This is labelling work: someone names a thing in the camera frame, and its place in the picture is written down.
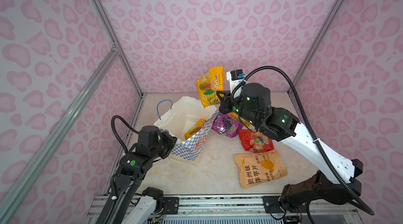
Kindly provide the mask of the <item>yellow mango candy bag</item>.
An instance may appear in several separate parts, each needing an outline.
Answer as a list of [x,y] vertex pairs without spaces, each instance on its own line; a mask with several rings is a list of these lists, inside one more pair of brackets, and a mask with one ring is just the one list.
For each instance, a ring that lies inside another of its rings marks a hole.
[[218,91],[224,90],[224,67],[213,67],[203,73],[196,82],[197,92],[203,107],[216,105],[220,103]]
[[191,138],[192,136],[194,136],[198,131],[200,131],[203,128],[204,123],[206,122],[206,120],[204,119],[200,119],[198,120],[195,125],[190,128],[185,134],[184,134],[184,138],[187,140],[189,138]]

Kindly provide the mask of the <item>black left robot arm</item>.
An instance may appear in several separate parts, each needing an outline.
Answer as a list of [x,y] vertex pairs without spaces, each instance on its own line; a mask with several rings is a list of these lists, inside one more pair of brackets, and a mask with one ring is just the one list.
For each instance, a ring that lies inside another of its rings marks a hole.
[[127,153],[110,179],[111,194],[98,217],[98,224],[120,224],[133,196],[157,158],[167,158],[178,138],[157,126],[144,126],[134,152]]

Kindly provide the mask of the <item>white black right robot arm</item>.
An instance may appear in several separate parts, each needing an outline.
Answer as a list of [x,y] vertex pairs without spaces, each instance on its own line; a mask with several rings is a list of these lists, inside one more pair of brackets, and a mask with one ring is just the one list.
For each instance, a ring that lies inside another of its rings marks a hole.
[[249,83],[239,88],[238,92],[239,96],[232,96],[228,91],[217,92],[220,113],[234,112],[251,123],[258,132],[291,147],[319,169],[308,180],[286,185],[279,199],[281,203],[300,206],[323,199],[335,205],[344,205],[353,201],[350,192],[340,184],[325,162],[321,151],[324,151],[351,191],[361,195],[362,184],[357,180],[363,172],[361,161],[347,159],[322,141],[314,140],[306,126],[289,110],[272,107],[268,88]]

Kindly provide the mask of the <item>red fruit candy bag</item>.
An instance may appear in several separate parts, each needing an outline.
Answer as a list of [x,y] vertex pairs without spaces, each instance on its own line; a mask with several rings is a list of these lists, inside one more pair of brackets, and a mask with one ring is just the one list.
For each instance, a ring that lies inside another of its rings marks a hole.
[[275,149],[272,139],[261,132],[239,130],[238,135],[243,149],[247,152],[264,153]]

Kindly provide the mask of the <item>blue checkered paper bag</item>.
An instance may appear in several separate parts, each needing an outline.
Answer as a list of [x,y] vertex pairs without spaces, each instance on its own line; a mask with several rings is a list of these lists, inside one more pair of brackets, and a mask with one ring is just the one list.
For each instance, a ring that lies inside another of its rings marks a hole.
[[196,166],[218,116],[217,108],[204,107],[200,100],[189,96],[168,102],[171,105],[165,114],[160,114],[159,107],[156,108],[158,120],[154,125],[177,138],[170,160]]

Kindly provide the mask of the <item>orange taro chips bag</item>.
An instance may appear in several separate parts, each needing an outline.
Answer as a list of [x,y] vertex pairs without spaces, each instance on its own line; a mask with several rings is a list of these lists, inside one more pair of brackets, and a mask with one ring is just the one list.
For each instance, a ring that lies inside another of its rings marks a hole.
[[276,150],[264,153],[235,154],[242,188],[250,188],[265,182],[286,177],[288,171]]

